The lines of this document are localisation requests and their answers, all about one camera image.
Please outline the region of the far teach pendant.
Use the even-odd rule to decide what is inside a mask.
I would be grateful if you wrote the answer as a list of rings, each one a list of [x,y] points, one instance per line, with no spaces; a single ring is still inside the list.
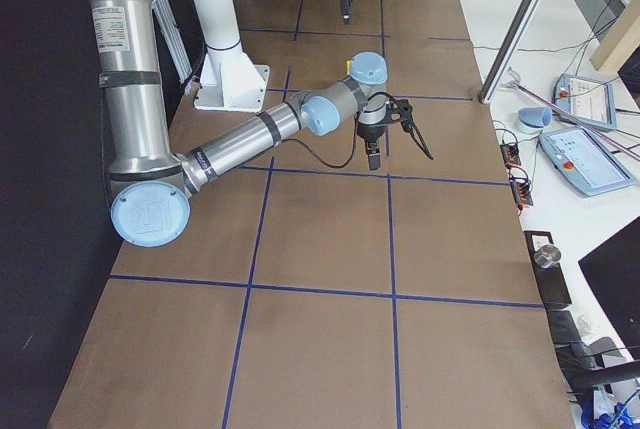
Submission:
[[[617,128],[610,82],[564,73],[556,82],[553,97],[558,107],[585,124],[607,131]]]

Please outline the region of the black box on table edge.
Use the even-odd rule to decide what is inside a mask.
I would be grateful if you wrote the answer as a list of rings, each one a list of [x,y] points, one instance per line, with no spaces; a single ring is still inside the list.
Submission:
[[[524,237],[527,245],[533,273],[538,291],[546,310],[563,310],[572,304],[569,291],[559,262],[548,267],[540,266],[535,260],[535,254],[543,246],[554,244],[552,235],[548,231],[525,230]]]

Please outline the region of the near teach pendant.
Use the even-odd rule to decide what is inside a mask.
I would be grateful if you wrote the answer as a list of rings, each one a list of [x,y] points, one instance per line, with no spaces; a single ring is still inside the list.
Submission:
[[[544,132],[539,141],[554,167],[586,197],[626,188],[636,182],[589,130],[571,127]]]

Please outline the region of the aluminium frame post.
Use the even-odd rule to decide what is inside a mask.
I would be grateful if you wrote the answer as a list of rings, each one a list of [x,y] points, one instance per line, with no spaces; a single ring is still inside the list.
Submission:
[[[531,22],[537,7],[542,0],[522,0],[515,16],[508,28],[506,36],[499,48],[496,58],[478,94],[478,99],[483,104],[489,104],[508,69],[510,60],[514,55],[520,40]]]

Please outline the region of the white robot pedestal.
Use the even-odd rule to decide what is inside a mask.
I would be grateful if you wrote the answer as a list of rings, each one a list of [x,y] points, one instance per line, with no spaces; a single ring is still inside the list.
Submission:
[[[207,51],[195,99],[200,110],[261,110],[270,69],[244,52],[233,0],[193,0]]]

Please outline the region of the metal cylinder weight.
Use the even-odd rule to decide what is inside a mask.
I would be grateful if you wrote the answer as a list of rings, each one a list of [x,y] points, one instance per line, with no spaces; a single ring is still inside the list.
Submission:
[[[553,244],[545,244],[534,252],[533,260],[538,267],[549,269],[560,262],[561,251]]]

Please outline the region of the teach pendant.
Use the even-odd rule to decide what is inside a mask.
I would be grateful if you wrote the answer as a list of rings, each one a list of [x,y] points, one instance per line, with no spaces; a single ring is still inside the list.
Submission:
[[[554,167],[586,197],[626,188],[636,182],[589,130],[571,127],[544,132],[539,141]]]
[[[610,82],[564,73],[556,82],[553,97],[558,107],[585,124],[607,131],[617,128]]]

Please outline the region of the black monitor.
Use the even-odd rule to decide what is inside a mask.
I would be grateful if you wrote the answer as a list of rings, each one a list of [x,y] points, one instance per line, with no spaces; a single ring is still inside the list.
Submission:
[[[639,358],[639,240],[639,219],[635,219],[579,261],[592,293],[635,359]]]

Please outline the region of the orange black connector board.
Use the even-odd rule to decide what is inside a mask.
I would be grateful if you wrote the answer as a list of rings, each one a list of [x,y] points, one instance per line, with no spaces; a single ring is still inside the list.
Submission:
[[[507,168],[521,165],[519,146],[517,143],[503,143],[500,145],[500,151],[502,154],[504,165]]]

